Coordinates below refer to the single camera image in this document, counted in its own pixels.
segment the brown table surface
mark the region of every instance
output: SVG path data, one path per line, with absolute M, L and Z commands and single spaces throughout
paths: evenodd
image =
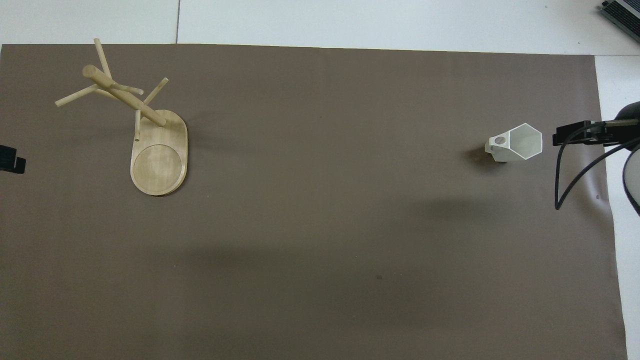
M 0 357 L 625 359 L 604 165 L 553 207 L 556 126 L 599 120 L 592 56 L 105 45 L 189 129 L 167 197 L 92 45 L 4 45 Z M 498 164 L 523 122 L 542 154 Z M 602 153 L 566 151 L 563 184 Z

